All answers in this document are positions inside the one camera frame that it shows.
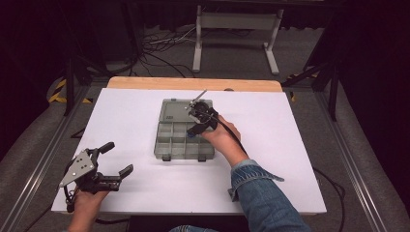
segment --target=cable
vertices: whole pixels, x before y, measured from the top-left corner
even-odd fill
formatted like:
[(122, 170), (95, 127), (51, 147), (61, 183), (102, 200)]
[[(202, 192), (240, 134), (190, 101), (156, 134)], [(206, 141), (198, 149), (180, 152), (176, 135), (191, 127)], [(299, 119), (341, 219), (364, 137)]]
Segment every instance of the cable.
[[(74, 161), (75, 161), (75, 159), (72, 159), (72, 160), (70, 160), (69, 163), (67, 163), (66, 168), (64, 170), (64, 175), (63, 176), (65, 176), (67, 174), (67, 172), (69, 172), (69, 169), (73, 165)], [(75, 195), (78, 193), (79, 188), (76, 188), (75, 190), (69, 191), (68, 186), (64, 186), (63, 190), (64, 190), (64, 194), (66, 195), (67, 212), (72, 213), (73, 212), (74, 198), (75, 198)]]
[(150, 70), (144, 65), (144, 62), (143, 62), (141, 59), (139, 59), (139, 61), (141, 61), (141, 66), (145, 68), (145, 70), (148, 72), (148, 74), (149, 74), (151, 77), (153, 77), (153, 76), (151, 75)]
[[(122, 73), (122, 72), (125, 72), (127, 70), (131, 70), (132, 67), (136, 64), (136, 62), (137, 62), (136, 59), (132, 59), (131, 62), (123, 68), (120, 68), (120, 69), (117, 69), (117, 70), (112, 70), (112, 71), (107, 70), (107, 71), (110, 72), (110, 73), (113, 73), (114, 75), (118, 74), (118, 73)], [(94, 72), (94, 71), (90, 71), (90, 70), (88, 70), (88, 72), (91, 73), (93, 76), (106, 76), (106, 74), (104, 74), (104, 72), (99, 72), (99, 71)]]
[(77, 58), (79, 60), (81, 60), (84, 64), (86, 64), (87, 66), (97, 70), (99, 73), (101, 73), (102, 75), (108, 76), (108, 77), (112, 77), (115, 74), (113, 72), (108, 71), (107, 69), (104, 69), (102, 67), (99, 67), (97, 64), (95, 64), (94, 62), (82, 57), (82, 56), (77, 56)]
[(212, 116), (212, 115), (210, 115), (210, 114), (208, 114), (208, 113), (205, 113), (205, 112), (202, 112), (202, 111), (201, 111), (201, 114), (204, 114), (204, 115), (206, 115), (206, 116), (208, 116), (208, 117), (210, 117), (210, 118), (216, 120), (218, 123), (220, 123), (220, 124), (226, 129), (226, 131), (228, 131), (228, 133), (233, 137), (233, 139), (235, 139), (235, 141), (236, 141), (236, 142), (238, 143), (238, 145), (241, 147), (242, 151), (244, 151), (244, 153), (248, 155), (247, 151), (245, 151), (244, 146), (242, 146), (241, 140), (239, 140), (239, 138), (236, 136), (236, 134), (232, 131), (232, 129), (231, 129), (230, 127), (228, 127), (228, 126), (227, 126), (225, 123), (223, 123), (220, 119), (218, 119), (218, 118), (216, 118), (216, 117), (214, 117), (214, 116)]
[(108, 224), (118, 224), (118, 223), (124, 223), (124, 222), (129, 222), (130, 219), (129, 218), (125, 218), (125, 219), (117, 219), (117, 220), (103, 220), (103, 219), (96, 219), (96, 223), (98, 224), (104, 224), (104, 225), (108, 225)]
[[(157, 67), (167, 67), (167, 66), (169, 66), (169, 65), (155, 65), (155, 64), (150, 64), (150, 63), (148, 63), (148, 62), (146, 62), (146, 61), (142, 61), (142, 60), (140, 60), (140, 61), (141, 61), (141, 63), (144, 63), (144, 64), (149, 65), (149, 66), (157, 66)], [(190, 74), (192, 75), (192, 77), (193, 77), (193, 78), (196, 78), (196, 76), (195, 76), (195, 74), (193, 73), (193, 71), (192, 71), (190, 68), (188, 68), (187, 66), (185, 66), (185, 65), (173, 65), (173, 66), (175, 66), (175, 67), (183, 67), (183, 68), (187, 69), (187, 70), (190, 72)]]
[(187, 36), (191, 31), (193, 31), (196, 27), (191, 28), (189, 31), (187, 31), (187, 33), (185, 33), (183, 36), (179, 37), (178, 39), (176, 39), (175, 37), (173, 38), (167, 38), (167, 39), (162, 39), (162, 40), (156, 40), (154, 42), (148, 42), (146, 44), (160, 44), (163, 42), (169, 42), (169, 41), (174, 41), (174, 42), (178, 42), (180, 40), (182, 40), (185, 36)]
[(169, 66), (172, 67), (176, 72), (178, 72), (182, 77), (186, 77), (183, 73), (181, 73), (181, 71), (179, 71), (177, 68), (175, 68), (175, 66), (169, 64), (169, 63), (168, 63), (167, 61), (165, 61), (165, 60), (162, 60), (162, 58), (160, 58), (160, 57), (158, 57), (158, 56), (155, 56), (155, 55), (153, 55), (153, 54), (149, 54), (149, 53), (147, 53), (147, 55), (152, 56), (152, 57), (154, 57), (154, 58), (156, 58), (156, 59), (158, 59), (158, 60), (163, 61), (165, 64), (169, 65)]
[(24, 230), (24, 232), (27, 232), (33, 227), (34, 224), (37, 223), (49, 210), (51, 210), (52, 204), (50, 204), (31, 224), (27, 226), (27, 228)]
[(338, 198), (340, 200), (340, 205), (341, 205), (341, 222), (340, 222), (340, 226), (338, 228), (338, 232), (341, 232), (343, 230), (344, 220), (345, 220), (345, 215), (346, 215), (346, 212), (345, 212), (346, 209), (344, 208), (344, 196), (346, 194), (346, 190), (344, 189), (344, 187), (342, 185), (334, 182), (330, 177), (328, 177), (325, 173), (323, 173), (319, 169), (313, 167), (313, 170), (315, 172), (319, 173), (320, 175), (322, 175), (324, 178), (326, 178), (326, 180), (332, 185), (332, 187), (337, 192)]

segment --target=table leg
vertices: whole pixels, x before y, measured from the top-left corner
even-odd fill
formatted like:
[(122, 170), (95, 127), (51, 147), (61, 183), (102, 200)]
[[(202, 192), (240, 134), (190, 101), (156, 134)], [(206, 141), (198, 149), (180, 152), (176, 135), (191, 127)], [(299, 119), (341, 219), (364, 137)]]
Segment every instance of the table leg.
[(201, 9), (201, 6), (198, 6), (196, 10), (196, 43), (195, 43), (195, 53), (193, 54), (193, 66), (192, 66), (192, 70), (195, 73), (199, 73), (201, 69), (201, 55), (202, 55), (201, 16), (202, 16), (202, 9)]
[(275, 60), (274, 52), (272, 48), (274, 47), (275, 39), (277, 38), (278, 29), (280, 27), (280, 21), (283, 16), (283, 10), (278, 10), (277, 18), (275, 19), (274, 26), (272, 27), (271, 39), (268, 43), (264, 43), (266, 57), (268, 58), (269, 67), (271, 68), (271, 72), (273, 75), (278, 75), (278, 65), (277, 61)]

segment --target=metal rail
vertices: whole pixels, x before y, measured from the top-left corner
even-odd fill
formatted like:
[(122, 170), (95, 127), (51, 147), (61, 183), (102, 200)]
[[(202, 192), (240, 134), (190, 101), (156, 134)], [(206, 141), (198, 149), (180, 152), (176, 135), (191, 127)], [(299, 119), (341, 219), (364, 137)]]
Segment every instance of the metal rail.
[(343, 161), (344, 167), (350, 177), (353, 187), (359, 197), (362, 207), (365, 210), (367, 219), (373, 231), (385, 232), (387, 231), (379, 212), (377, 211), (376, 205), (371, 199), (370, 193), (367, 189), (366, 183), (362, 178), (362, 175), (353, 160), (352, 154), (347, 147), (346, 141), (341, 134), (338, 124), (334, 122), (328, 112), (328, 103), (323, 92), (314, 94), (317, 101), (319, 102), (320, 108), (325, 115), (326, 121), (334, 134), (339, 149), (341, 151), (341, 159)]
[(9, 216), (7, 217), (3, 226), (1, 227), (1, 232), (12, 232), (16, 230), (18, 224), (21, 221), (22, 216), (24, 215), (37, 189), (39, 188), (40, 183), (42, 182), (47, 169), (51, 165), (51, 162), (56, 154), (56, 151), (60, 146), (61, 139), (65, 134), (70, 122), (72, 121), (74, 114), (78, 110), (81, 101), (87, 94), (88, 89), (88, 86), (78, 87), (78, 93), (75, 96), (75, 105), (73, 109), (66, 117), (63, 117), (63, 119), (61, 120), (57, 128), (57, 131), (54, 133), (53, 137), (48, 143), (48, 146), (45, 149), (43, 156), (40, 158), (39, 163), (37, 164), (33, 173), (29, 177), (23, 191), (21, 192), (20, 196), (15, 202), (15, 205), (10, 211)]

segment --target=white tabletop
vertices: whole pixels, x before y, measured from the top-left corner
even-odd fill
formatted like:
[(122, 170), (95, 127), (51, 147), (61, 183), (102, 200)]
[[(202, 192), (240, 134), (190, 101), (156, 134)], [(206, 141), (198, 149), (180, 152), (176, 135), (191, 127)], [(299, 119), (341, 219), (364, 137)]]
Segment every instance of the white tabletop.
[[(230, 166), (216, 152), (206, 162), (156, 159), (154, 146), (163, 99), (192, 100), (201, 91), (102, 89), (76, 154), (113, 141), (115, 148), (100, 155), (103, 175), (133, 164), (133, 173), (102, 203), (101, 212), (129, 215), (234, 215)], [(235, 124), (249, 156), (285, 179), (276, 184), (301, 214), (325, 213), (326, 207), (308, 154), (284, 93), (208, 91), (214, 109)], [(59, 190), (54, 212), (66, 212)]]

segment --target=denim jacket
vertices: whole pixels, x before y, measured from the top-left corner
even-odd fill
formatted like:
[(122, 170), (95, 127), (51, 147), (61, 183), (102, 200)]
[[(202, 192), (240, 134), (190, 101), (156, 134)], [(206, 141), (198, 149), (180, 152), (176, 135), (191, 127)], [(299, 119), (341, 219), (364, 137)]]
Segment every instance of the denim jacket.
[[(283, 181), (252, 159), (243, 160), (231, 170), (232, 200), (241, 203), (253, 231), (310, 231), (301, 216), (274, 183)], [(215, 230), (182, 225), (170, 232), (212, 232)]]

